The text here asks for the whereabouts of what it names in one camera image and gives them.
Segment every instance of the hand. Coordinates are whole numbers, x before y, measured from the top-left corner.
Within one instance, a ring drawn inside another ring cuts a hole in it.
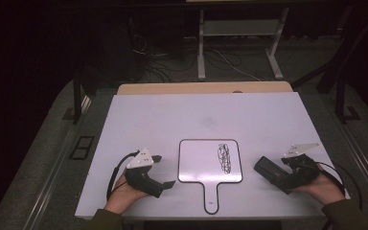
[[[293,192],[303,192],[310,194],[320,203],[327,205],[345,199],[345,196],[340,192],[339,188],[324,174],[320,173],[311,184],[303,185],[295,188]]]
[[[124,213],[136,200],[148,196],[127,184],[125,172],[116,181],[115,188],[117,189],[112,192],[104,209],[119,215]]]

